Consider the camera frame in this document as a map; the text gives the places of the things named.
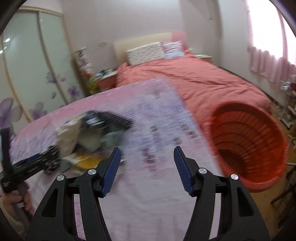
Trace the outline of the person left hand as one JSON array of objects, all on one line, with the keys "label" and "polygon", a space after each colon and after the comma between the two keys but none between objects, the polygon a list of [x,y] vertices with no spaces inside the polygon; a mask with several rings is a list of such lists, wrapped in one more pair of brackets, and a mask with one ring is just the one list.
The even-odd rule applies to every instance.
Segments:
[{"label": "person left hand", "polygon": [[1,196],[1,209],[5,210],[10,216],[15,215],[15,211],[13,208],[13,204],[18,204],[19,202],[23,202],[25,204],[25,210],[28,211],[31,215],[34,214],[34,209],[32,207],[31,196],[29,193],[29,185],[26,185],[26,192],[24,196],[16,193],[7,193]]}]

